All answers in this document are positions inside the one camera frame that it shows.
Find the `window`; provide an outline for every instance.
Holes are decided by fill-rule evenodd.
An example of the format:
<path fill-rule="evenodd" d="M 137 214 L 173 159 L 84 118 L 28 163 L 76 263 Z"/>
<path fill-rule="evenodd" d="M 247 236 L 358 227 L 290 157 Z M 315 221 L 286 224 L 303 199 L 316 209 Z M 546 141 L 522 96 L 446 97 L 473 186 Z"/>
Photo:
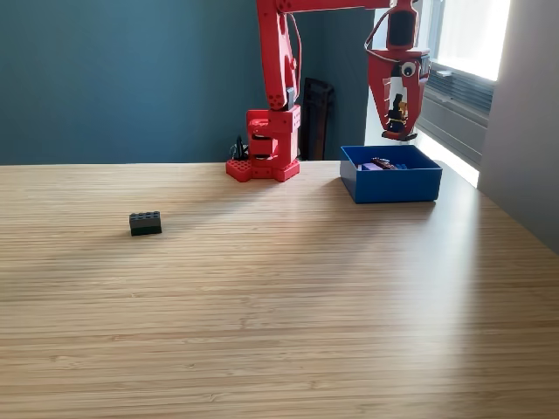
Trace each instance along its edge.
<path fill-rule="evenodd" d="M 478 168 L 510 0 L 420 0 L 418 46 L 431 49 L 431 76 L 418 128 Z"/>
<path fill-rule="evenodd" d="M 495 81 L 509 8 L 510 0 L 424 0 L 420 42 L 439 65 Z"/>

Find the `cable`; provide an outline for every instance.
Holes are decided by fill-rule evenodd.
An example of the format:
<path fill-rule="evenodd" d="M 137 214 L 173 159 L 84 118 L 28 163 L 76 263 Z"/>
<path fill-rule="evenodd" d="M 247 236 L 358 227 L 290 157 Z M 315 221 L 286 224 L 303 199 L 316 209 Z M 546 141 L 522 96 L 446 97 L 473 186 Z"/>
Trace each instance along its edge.
<path fill-rule="evenodd" d="M 299 97 L 300 94 L 300 69 L 302 67 L 302 59 L 303 59 L 303 45 L 300 41 L 300 34 L 299 34 L 299 28 L 297 27 L 297 22 L 295 21 L 295 16 L 293 15 L 293 13 L 288 13 L 289 17 L 291 18 L 291 21 L 293 22 L 293 27 L 295 29 L 295 35 L 297 35 L 297 45 L 299 48 L 299 51 L 297 53 L 297 98 Z"/>
<path fill-rule="evenodd" d="M 378 19 L 378 22 L 376 23 L 375 28 L 373 29 L 373 31 L 370 33 L 369 37 L 368 37 L 367 40 L 365 41 L 365 51 L 366 51 L 368 54 L 374 55 L 375 57 L 380 58 L 380 59 L 383 60 L 383 61 L 388 61 L 389 63 L 399 63 L 400 61 L 397 60 L 397 59 L 392 59 L 392 58 L 383 57 L 382 55 L 379 55 L 379 54 L 377 54 L 376 52 L 374 52 L 374 51 L 372 51 L 372 50 L 369 49 L 370 41 L 373 40 L 373 37 L 375 36 L 376 31 L 378 31 L 378 28 L 380 28 L 381 23 L 383 22 L 383 20 L 389 15 L 390 10 L 388 10 L 386 13 L 384 13 L 384 14 L 381 16 L 380 19 Z"/>

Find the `object in box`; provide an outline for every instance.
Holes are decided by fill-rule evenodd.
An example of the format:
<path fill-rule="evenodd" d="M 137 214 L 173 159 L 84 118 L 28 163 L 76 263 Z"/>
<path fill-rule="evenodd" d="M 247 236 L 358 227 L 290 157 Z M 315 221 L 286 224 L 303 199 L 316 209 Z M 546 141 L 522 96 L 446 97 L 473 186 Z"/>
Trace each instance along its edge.
<path fill-rule="evenodd" d="M 362 170 L 384 170 L 380 166 L 377 166 L 375 163 L 365 163 L 363 165 L 360 164 Z"/>

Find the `white wall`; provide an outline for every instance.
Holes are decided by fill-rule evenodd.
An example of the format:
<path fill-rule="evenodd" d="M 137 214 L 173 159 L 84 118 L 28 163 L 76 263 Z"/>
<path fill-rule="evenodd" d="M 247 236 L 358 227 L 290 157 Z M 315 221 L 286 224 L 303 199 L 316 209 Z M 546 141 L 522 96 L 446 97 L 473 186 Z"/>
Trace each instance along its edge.
<path fill-rule="evenodd" d="M 559 1 L 513 0 L 480 190 L 559 253 Z"/>

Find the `red base plate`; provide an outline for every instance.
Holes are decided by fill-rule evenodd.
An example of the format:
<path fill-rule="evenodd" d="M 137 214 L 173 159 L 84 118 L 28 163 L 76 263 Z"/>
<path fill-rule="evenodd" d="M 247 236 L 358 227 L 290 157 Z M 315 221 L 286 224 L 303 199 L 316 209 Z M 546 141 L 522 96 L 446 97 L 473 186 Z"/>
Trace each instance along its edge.
<path fill-rule="evenodd" d="M 251 179 L 275 179 L 278 182 L 285 182 L 299 174 L 300 164 L 298 160 L 295 160 L 283 169 L 255 168 L 249 160 L 229 160 L 225 165 L 225 170 L 227 175 L 239 182 L 248 182 Z"/>

